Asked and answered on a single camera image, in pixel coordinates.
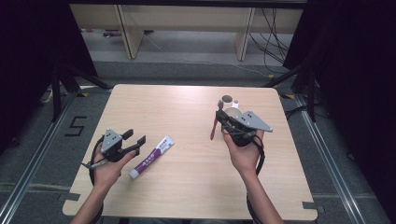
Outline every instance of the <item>black backdrop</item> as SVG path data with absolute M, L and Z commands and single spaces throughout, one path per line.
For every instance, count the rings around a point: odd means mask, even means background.
M 352 0 L 341 11 L 316 78 L 356 163 L 396 223 L 396 6 L 385 0 Z M 303 61 L 325 16 L 325 11 L 304 11 L 286 67 Z
M 89 76 L 96 70 L 66 2 L 2 1 L 0 30 L 1 154 L 38 106 L 56 64 Z

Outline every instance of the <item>person's left hand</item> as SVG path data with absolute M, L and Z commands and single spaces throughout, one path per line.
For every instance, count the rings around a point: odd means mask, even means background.
M 94 162 L 98 162 L 104 156 L 100 152 L 100 148 L 102 147 L 102 143 L 96 148 L 96 156 Z M 126 154 L 121 160 L 117 162 L 107 161 L 104 165 L 98 166 L 93 170 L 94 173 L 94 186 L 111 188 L 111 186 L 116 183 L 117 179 L 120 177 L 120 173 L 122 168 L 128 161 L 130 161 L 136 151 L 131 151 Z

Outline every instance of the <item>person's right hand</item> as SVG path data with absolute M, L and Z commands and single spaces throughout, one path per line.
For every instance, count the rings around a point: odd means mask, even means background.
M 261 139 L 264 136 L 263 130 L 258 130 L 256 135 Z M 260 152 L 257 149 L 256 145 L 253 143 L 248 144 L 245 147 L 238 147 L 234 142 L 231 136 L 227 133 L 227 131 L 223 131 L 224 142 L 227 144 L 227 147 L 230 151 L 231 162 L 240 175 L 245 175 L 249 173 L 256 174 L 256 165 L 257 161 L 260 157 Z M 261 144 L 260 140 L 255 137 L 254 141 Z

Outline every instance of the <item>table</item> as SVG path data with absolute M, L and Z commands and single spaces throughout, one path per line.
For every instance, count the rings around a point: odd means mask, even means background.
M 117 133 L 134 129 L 123 147 L 143 135 L 147 143 L 108 193 L 103 216 L 251 219 L 245 186 L 219 125 L 213 141 L 209 139 L 217 102 L 225 94 L 274 129 L 263 138 L 266 159 L 259 178 L 279 214 L 285 220 L 316 219 L 317 210 L 303 209 L 303 202 L 313 199 L 276 90 L 160 85 L 117 85 L 106 104 L 82 161 L 90 159 L 106 128 Z M 165 135 L 175 144 L 137 179 L 129 177 Z M 79 200 L 66 201 L 64 213 L 73 216 L 91 189 L 88 170 L 81 166 L 70 189 L 80 194 Z

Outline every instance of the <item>tube cap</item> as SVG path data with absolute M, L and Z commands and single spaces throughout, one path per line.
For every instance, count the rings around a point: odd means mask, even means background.
M 136 169 L 133 169 L 129 175 L 131 176 L 131 178 L 136 179 L 139 176 L 139 173 L 136 171 Z

